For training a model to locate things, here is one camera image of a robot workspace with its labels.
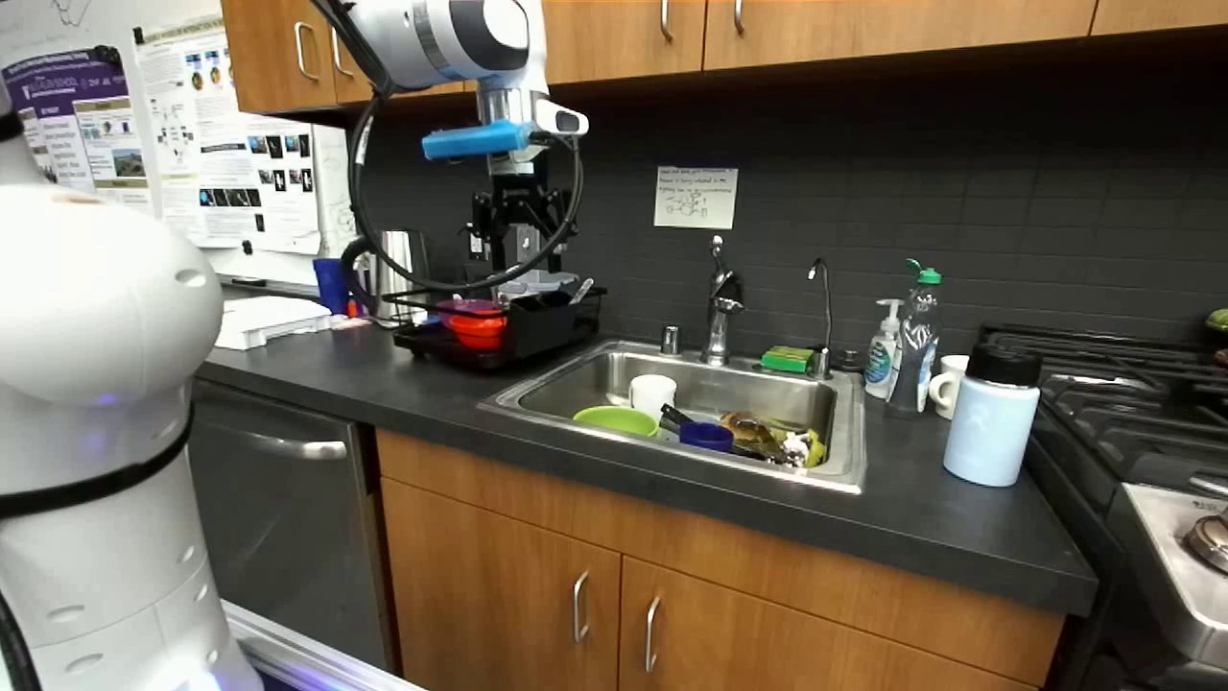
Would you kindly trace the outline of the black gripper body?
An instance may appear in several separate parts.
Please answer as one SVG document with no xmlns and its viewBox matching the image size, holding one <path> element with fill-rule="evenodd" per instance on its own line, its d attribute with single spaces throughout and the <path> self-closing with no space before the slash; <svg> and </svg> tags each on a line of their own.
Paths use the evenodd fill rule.
<svg viewBox="0 0 1228 691">
<path fill-rule="evenodd" d="M 514 282 L 545 261 L 573 236 L 573 197 L 538 177 L 495 177 L 470 197 L 468 242 L 487 282 Z"/>
</svg>

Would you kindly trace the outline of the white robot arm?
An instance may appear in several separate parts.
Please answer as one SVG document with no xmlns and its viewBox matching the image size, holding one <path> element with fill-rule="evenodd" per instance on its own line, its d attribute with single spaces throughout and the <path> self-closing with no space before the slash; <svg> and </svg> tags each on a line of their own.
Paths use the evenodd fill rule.
<svg viewBox="0 0 1228 691">
<path fill-rule="evenodd" d="M 221 326 L 204 255 L 0 145 L 3 691 L 264 691 L 216 590 L 186 465 Z"/>
</svg>

